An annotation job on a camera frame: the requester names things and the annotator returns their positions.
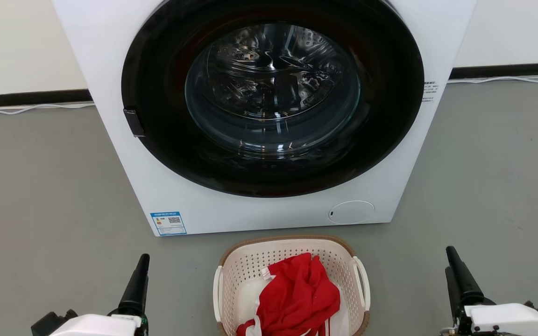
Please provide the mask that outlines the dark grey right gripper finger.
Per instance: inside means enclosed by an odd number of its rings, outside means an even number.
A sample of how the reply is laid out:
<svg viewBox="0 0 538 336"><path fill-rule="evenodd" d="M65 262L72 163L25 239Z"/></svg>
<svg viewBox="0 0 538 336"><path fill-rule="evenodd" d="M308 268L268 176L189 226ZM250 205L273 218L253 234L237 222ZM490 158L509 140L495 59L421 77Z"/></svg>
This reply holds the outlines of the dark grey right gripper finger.
<svg viewBox="0 0 538 336"><path fill-rule="evenodd" d="M446 256L448 266L459 266L459 271L461 271L461 274L458 275L458 283L462 292L461 307L484 303L484 294L454 246L446 247Z"/></svg>
<svg viewBox="0 0 538 336"><path fill-rule="evenodd" d="M461 311L461 290L458 283L458 275L461 274L459 266L447 266L446 268L446 282L448 296L450 298L451 316L454 323L459 319Z"/></svg>

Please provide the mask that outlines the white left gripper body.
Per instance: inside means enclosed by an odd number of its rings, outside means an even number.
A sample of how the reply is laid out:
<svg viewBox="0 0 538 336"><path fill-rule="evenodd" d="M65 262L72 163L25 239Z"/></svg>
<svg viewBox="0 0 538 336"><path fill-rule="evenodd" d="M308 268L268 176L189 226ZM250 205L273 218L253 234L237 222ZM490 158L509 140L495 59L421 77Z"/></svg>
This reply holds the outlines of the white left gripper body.
<svg viewBox="0 0 538 336"><path fill-rule="evenodd" d="M148 320L138 315L79 315L49 336L149 336Z"/></svg>

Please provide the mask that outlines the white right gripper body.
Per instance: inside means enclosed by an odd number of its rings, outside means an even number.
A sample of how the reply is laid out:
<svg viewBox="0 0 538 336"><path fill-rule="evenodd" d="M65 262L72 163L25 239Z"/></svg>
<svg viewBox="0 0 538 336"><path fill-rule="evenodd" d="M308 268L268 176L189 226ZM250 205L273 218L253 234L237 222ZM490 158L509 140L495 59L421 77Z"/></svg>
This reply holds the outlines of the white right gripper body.
<svg viewBox="0 0 538 336"><path fill-rule="evenodd" d="M538 310L519 303L465 306L451 336L538 336Z"/></svg>

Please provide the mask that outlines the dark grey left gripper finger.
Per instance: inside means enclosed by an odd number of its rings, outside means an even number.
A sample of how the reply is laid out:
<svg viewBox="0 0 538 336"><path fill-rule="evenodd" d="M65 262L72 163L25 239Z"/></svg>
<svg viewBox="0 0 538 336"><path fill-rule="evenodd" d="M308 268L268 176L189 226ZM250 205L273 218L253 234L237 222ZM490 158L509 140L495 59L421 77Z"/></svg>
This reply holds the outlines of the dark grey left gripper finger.
<svg viewBox="0 0 538 336"><path fill-rule="evenodd" d="M150 255L142 254L118 304L119 314L144 315L147 304L149 263Z"/></svg>

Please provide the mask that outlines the cream perforated laundry basket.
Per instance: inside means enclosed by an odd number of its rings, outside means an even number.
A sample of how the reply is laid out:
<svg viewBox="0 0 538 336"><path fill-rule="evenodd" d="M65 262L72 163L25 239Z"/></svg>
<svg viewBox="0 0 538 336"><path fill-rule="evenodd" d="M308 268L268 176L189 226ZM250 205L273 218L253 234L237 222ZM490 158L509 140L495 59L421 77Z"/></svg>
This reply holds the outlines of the cream perforated laundry basket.
<svg viewBox="0 0 538 336"><path fill-rule="evenodd" d="M327 275L340 286L349 310L350 336L363 336L371 319L367 271L353 248L333 235L290 235L237 243L224 253L213 279L213 310L220 336L236 336L237 291L262 278L270 264L309 252L318 256Z"/></svg>

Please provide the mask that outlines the blue energy label sticker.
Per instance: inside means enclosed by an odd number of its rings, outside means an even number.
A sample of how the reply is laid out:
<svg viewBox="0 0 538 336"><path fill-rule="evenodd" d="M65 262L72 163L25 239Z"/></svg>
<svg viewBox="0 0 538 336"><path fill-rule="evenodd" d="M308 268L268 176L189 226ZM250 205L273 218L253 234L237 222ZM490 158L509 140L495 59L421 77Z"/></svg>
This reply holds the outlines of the blue energy label sticker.
<svg viewBox="0 0 538 336"><path fill-rule="evenodd" d="M150 215L159 237L187 234L180 212L158 212Z"/></svg>

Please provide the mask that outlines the white garment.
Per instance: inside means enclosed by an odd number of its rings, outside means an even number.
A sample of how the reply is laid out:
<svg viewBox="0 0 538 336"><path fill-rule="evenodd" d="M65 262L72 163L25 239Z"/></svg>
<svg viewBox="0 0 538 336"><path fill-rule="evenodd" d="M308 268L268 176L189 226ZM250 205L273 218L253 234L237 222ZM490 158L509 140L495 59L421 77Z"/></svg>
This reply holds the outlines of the white garment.
<svg viewBox="0 0 538 336"><path fill-rule="evenodd" d="M257 308L260 304L260 294L271 280L256 278L247 281L237 291L235 303L235 327L254 319ZM344 292L340 286L336 286L340 292L340 308L325 322L326 336L350 336L349 310L344 297Z"/></svg>

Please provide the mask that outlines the round white filter cover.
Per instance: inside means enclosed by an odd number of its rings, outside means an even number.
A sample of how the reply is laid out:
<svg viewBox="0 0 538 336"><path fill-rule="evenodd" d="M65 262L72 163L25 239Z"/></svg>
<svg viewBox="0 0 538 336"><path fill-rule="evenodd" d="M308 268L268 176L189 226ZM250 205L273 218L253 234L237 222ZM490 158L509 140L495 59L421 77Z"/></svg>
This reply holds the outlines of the round white filter cover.
<svg viewBox="0 0 538 336"><path fill-rule="evenodd" d="M363 200L352 200L333 206L327 217L335 224L366 224L375 212L375 206Z"/></svg>

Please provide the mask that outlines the red garment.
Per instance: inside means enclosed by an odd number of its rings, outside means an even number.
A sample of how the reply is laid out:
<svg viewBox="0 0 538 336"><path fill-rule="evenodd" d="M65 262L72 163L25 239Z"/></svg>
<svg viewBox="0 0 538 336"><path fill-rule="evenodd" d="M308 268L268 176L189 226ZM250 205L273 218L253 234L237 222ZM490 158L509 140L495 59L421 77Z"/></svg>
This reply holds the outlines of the red garment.
<svg viewBox="0 0 538 336"><path fill-rule="evenodd" d="M341 306L341 294L320 258L309 252L267 266L269 282L252 319L236 336L330 336L327 328Z"/></svg>

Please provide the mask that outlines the small printed text label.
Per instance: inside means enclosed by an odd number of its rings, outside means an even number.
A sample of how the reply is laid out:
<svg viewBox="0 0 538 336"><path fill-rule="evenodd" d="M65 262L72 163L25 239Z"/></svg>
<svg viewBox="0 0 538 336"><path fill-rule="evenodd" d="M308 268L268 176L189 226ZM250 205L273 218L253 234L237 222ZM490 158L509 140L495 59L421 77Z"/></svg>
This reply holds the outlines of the small printed text label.
<svg viewBox="0 0 538 336"><path fill-rule="evenodd" d="M436 81L424 82L424 91L421 102L429 103L433 102L438 94L440 85Z"/></svg>

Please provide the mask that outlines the black round washer door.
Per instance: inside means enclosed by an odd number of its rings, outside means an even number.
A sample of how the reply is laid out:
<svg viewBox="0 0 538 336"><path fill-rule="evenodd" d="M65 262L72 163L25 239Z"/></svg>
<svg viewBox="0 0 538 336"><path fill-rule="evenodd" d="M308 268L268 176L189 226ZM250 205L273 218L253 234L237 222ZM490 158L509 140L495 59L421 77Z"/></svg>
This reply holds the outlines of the black round washer door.
<svg viewBox="0 0 538 336"><path fill-rule="evenodd" d="M416 121L424 78L384 0L167 0L128 49L121 93L175 174L276 198L381 162Z"/></svg>

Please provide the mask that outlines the white front-load washing machine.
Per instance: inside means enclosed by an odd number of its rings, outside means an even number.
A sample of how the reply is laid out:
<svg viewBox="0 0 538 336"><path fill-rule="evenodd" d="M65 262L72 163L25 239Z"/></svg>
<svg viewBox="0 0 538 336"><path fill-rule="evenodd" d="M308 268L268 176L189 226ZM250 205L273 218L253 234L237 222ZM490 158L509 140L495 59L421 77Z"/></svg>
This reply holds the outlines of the white front-load washing machine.
<svg viewBox="0 0 538 336"><path fill-rule="evenodd" d="M53 0L91 97L155 236L150 213L158 212L180 212L187 235L341 225L332 223L327 215L333 206L352 200L375 206L368 224L392 220L478 0L384 0L401 15L417 40L424 58L424 82L440 85L435 100L421 102L416 121L399 145L364 174L331 189L276 198L227 194L188 181L158 161L130 132L123 113L122 69L137 32L166 1Z"/></svg>

